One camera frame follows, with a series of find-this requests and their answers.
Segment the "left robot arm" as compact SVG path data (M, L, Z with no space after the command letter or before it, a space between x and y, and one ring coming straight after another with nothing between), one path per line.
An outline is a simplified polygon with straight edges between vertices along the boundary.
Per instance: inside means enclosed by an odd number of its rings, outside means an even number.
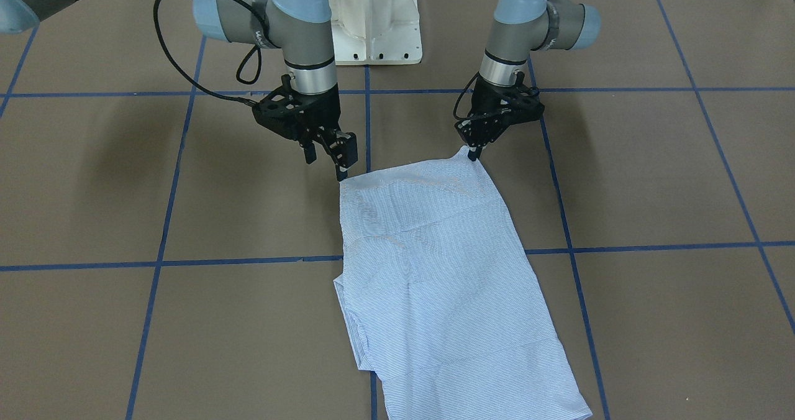
M455 131L472 162L511 126L536 122L545 106L539 89L525 83L529 55L581 50L593 45L602 20L595 7L573 0L499 0L479 71L466 84L471 105L454 111Z

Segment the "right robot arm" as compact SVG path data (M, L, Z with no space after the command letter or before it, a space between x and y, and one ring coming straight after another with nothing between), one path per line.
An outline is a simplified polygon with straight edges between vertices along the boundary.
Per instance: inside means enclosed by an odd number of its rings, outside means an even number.
M2 33L17 34L80 0L2 0ZM161 29L160 7L152 10L157 40L167 60L177 67ZM345 180L358 160L355 134L340 128L340 88L336 73L329 0L191 0L193 18L204 36L251 46L250 56L278 49L286 74L259 101L211 91L182 72L191 85L209 96L248 106L259 126L298 143L306 163L320 146L334 163L336 178Z

